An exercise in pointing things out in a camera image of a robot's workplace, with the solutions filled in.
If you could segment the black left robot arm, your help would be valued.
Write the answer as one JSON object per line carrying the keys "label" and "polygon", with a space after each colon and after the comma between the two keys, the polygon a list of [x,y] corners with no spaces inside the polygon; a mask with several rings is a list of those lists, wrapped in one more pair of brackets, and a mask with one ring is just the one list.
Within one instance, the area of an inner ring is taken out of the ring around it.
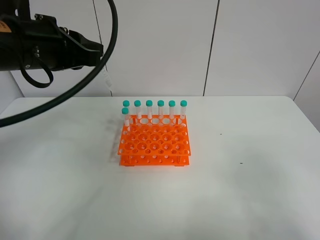
{"label": "black left robot arm", "polygon": [[28,0],[0,2],[0,69],[51,71],[95,67],[104,46],[59,26],[54,16],[36,13],[31,18]]}

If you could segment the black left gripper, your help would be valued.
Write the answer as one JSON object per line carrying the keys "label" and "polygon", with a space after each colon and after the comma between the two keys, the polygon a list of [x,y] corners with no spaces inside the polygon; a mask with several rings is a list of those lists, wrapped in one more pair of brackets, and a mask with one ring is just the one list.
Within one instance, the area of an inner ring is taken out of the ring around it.
{"label": "black left gripper", "polygon": [[22,40],[24,52],[31,52],[52,71],[95,67],[104,54],[104,46],[82,34],[57,25],[53,16],[36,14],[35,19],[18,19],[15,32]]}

